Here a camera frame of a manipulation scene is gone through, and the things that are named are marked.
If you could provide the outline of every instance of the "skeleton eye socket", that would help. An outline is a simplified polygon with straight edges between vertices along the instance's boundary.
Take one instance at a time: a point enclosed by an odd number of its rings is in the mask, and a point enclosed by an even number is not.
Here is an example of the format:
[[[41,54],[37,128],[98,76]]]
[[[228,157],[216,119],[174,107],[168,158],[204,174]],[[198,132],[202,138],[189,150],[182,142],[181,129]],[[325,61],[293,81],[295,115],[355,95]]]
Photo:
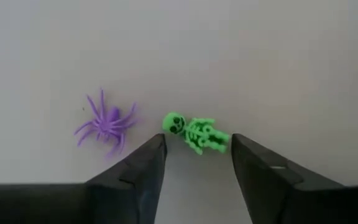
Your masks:
[[[176,127],[171,127],[169,130],[170,130],[172,133],[175,133],[175,132],[177,131],[177,128],[176,128]]]

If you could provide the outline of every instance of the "white table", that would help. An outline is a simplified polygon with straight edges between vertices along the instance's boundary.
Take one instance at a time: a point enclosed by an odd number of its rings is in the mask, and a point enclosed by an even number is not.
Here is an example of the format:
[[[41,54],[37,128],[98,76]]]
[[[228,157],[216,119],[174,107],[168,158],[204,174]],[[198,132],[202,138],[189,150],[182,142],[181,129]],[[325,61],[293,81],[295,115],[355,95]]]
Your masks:
[[[100,87],[142,119],[110,161],[73,136]],[[358,184],[358,1],[0,1],[0,183],[86,181],[172,110]],[[174,142],[157,223],[249,222],[228,155]]]

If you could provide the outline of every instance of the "purple toy spider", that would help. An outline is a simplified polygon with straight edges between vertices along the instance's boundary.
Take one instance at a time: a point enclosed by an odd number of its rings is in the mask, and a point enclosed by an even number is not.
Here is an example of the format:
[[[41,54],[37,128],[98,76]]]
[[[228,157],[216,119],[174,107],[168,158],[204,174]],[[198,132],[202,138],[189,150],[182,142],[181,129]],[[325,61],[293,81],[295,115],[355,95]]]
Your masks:
[[[111,152],[109,152],[108,156],[112,155],[116,149],[119,149],[119,152],[121,153],[125,145],[126,129],[130,128],[136,123],[136,121],[129,122],[131,116],[135,112],[136,104],[134,103],[132,105],[131,111],[125,117],[120,119],[120,109],[116,106],[112,106],[108,113],[106,113],[106,109],[104,107],[104,94],[102,89],[100,90],[100,113],[94,106],[90,96],[87,95],[87,98],[95,115],[95,119],[84,123],[74,132],[74,135],[76,135],[83,128],[87,126],[90,127],[89,130],[87,130],[84,135],[82,135],[78,141],[77,146],[80,146],[82,141],[90,134],[96,132],[96,140],[102,138],[104,139],[104,142],[107,143],[110,140],[110,137],[117,139],[116,145],[112,148]]]

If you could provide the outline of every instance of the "plastic toy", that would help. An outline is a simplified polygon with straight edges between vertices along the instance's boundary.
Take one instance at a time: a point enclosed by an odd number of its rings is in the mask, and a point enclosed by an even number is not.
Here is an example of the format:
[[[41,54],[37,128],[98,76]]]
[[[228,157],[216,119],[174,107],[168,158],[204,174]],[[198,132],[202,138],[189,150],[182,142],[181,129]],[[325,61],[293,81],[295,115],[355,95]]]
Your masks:
[[[77,146],[80,146],[82,141],[90,134],[97,133],[96,140],[104,139],[105,143],[109,142],[111,137],[116,138],[116,144],[111,152],[109,152],[108,156],[113,154],[116,149],[119,149],[119,152],[121,152],[125,145],[126,130],[136,123],[136,121],[129,121],[135,112],[136,104],[134,103],[131,111],[125,117],[120,119],[120,109],[116,106],[112,106],[108,113],[106,113],[102,89],[100,90],[100,112],[96,109],[91,97],[87,95],[87,98],[95,118],[91,121],[87,121],[74,132],[74,135],[76,135],[83,128],[89,126],[89,129],[78,141]]]
[[[203,154],[204,147],[210,147],[224,153],[230,136],[215,130],[212,127],[214,122],[214,119],[193,118],[189,124],[186,124],[184,116],[171,112],[164,118],[162,128],[184,137],[186,143],[199,155]]]

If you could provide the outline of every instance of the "green toy skeleton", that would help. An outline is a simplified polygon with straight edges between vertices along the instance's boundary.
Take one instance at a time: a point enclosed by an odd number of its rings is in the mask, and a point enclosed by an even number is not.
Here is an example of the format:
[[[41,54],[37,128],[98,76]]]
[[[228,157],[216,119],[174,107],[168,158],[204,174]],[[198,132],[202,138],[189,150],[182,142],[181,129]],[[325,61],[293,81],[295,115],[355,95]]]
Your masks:
[[[204,147],[226,152],[226,143],[230,136],[212,127],[214,119],[193,118],[189,124],[182,115],[171,112],[163,120],[162,128],[173,134],[181,135],[194,151],[202,155]]]

